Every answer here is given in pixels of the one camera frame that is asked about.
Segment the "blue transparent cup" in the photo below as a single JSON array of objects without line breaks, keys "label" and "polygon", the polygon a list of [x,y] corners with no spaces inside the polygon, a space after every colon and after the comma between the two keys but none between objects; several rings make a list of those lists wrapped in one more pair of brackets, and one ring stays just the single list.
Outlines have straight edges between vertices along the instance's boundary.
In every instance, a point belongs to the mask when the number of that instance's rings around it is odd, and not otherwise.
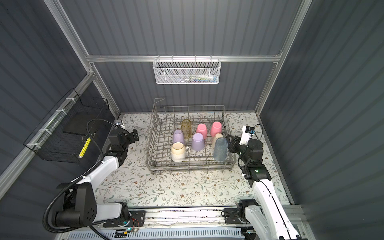
[{"label": "blue transparent cup", "polygon": [[214,160],[223,163],[227,158],[228,142],[226,138],[218,138],[215,142]]}]

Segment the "beige plastic cup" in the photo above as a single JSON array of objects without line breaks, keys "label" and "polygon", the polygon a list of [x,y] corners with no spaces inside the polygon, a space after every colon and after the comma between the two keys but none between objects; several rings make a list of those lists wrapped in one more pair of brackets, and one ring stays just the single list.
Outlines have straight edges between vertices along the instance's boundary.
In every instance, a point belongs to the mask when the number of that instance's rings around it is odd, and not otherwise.
[{"label": "beige plastic cup", "polygon": [[221,133],[217,133],[217,134],[215,134],[215,136],[214,136],[213,139],[212,139],[212,147],[215,148],[216,141],[217,141],[218,139],[220,139],[220,138],[223,138],[223,137],[224,137],[224,136],[223,136],[223,134],[221,134]]}]

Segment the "pink plastic cup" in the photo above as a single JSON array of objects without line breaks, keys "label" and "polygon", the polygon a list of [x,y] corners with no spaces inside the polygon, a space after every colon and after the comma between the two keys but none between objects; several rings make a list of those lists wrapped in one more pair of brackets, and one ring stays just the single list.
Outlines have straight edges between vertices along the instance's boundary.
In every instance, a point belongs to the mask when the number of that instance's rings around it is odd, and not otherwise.
[{"label": "pink plastic cup", "polygon": [[222,133],[222,123],[213,122],[211,127],[211,136],[214,137],[216,134]]},{"label": "pink plastic cup", "polygon": [[200,133],[203,136],[203,139],[205,140],[208,136],[208,128],[205,124],[199,124],[197,126],[196,133]]}]

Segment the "large lilac plastic cup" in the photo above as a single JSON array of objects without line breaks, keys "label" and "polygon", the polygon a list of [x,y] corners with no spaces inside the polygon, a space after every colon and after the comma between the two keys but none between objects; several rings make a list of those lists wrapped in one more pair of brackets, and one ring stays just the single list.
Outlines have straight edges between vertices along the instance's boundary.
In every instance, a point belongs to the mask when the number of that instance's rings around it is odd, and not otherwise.
[{"label": "large lilac plastic cup", "polygon": [[193,135],[191,147],[194,151],[202,151],[205,147],[204,136],[201,133],[195,133]]}]

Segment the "yellow transparent cup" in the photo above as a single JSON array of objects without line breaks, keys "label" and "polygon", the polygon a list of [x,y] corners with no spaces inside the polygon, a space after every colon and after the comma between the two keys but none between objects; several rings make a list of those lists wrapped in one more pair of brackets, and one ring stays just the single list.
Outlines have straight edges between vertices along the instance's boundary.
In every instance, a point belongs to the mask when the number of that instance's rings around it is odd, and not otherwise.
[{"label": "yellow transparent cup", "polygon": [[181,130],[184,138],[189,139],[192,135],[192,122],[189,119],[184,119],[181,122]]}]

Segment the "small lilac plastic cup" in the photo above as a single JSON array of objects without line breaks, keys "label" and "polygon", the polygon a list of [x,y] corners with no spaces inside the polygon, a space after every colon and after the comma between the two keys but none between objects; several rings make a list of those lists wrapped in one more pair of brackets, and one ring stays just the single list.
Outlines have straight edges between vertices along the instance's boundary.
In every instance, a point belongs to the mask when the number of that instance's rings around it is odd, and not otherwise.
[{"label": "small lilac plastic cup", "polygon": [[175,130],[173,133],[173,143],[185,144],[184,133],[181,130]]}]

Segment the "white ceramic mug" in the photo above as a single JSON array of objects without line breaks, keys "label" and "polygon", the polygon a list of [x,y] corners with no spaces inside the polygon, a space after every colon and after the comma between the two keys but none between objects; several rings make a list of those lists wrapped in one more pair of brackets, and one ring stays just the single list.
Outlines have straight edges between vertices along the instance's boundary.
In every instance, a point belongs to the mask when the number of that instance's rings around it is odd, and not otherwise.
[{"label": "white ceramic mug", "polygon": [[186,147],[183,143],[176,142],[171,147],[171,158],[173,162],[183,162],[187,158],[187,152],[190,151],[189,147]]}]

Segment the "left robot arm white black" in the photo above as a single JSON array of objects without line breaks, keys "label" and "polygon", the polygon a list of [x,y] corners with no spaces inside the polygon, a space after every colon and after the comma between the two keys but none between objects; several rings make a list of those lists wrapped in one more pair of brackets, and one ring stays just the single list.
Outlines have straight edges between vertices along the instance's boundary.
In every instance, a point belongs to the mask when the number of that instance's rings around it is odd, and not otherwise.
[{"label": "left robot arm white black", "polygon": [[95,197],[103,180],[124,163],[129,145],[139,141],[136,129],[129,132],[122,124],[113,124],[113,127],[109,148],[101,153],[102,159],[70,183],[58,186],[59,193],[43,214],[42,224],[46,231],[60,234],[88,227],[106,239],[95,229],[96,225],[113,223],[115,227],[131,229],[135,226],[126,203],[97,204]]}]

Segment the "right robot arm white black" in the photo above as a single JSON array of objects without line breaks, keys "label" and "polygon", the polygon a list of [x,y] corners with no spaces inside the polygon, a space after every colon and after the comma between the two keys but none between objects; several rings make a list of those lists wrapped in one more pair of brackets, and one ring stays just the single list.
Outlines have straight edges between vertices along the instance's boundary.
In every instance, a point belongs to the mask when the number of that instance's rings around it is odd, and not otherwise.
[{"label": "right robot arm white black", "polygon": [[302,240],[280,203],[272,177],[263,164],[263,143],[250,138],[244,145],[238,136],[227,136],[229,152],[236,153],[244,178],[255,192],[255,199],[240,200],[239,219],[251,224],[260,240]]}]

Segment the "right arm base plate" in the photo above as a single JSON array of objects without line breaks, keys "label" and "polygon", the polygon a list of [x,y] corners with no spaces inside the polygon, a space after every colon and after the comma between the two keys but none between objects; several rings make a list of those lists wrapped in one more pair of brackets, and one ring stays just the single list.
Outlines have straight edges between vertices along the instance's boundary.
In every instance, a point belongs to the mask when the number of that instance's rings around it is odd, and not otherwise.
[{"label": "right arm base plate", "polygon": [[239,217],[237,208],[224,208],[221,212],[226,225],[245,224]]}]

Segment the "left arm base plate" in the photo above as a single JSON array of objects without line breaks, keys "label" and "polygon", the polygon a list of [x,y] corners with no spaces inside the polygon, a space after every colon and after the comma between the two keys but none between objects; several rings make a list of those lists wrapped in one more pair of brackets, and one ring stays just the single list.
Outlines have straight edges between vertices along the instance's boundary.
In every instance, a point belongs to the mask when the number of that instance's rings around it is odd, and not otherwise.
[{"label": "left arm base plate", "polygon": [[106,220],[103,223],[103,227],[104,228],[143,227],[145,218],[146,218],[146,211],[130,211],[130,216],[128,219],[117,218],[117,219]]}]

